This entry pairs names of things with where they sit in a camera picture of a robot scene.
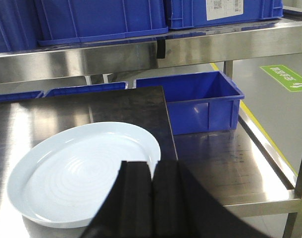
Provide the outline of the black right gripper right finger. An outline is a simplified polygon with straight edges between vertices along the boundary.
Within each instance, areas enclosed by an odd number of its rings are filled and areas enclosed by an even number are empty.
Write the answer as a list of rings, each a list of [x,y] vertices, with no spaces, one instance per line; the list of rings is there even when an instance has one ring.
[[[265,238],[216,201],[176,160],[161,160],[153,175],[153,237]]]

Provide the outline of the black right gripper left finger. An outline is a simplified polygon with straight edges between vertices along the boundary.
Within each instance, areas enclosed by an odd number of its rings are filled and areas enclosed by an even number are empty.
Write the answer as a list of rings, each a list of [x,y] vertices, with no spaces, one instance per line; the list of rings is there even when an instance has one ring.
[[[151,174],[146,162],[121,162],[107,198],[81,237],[152,237]]]

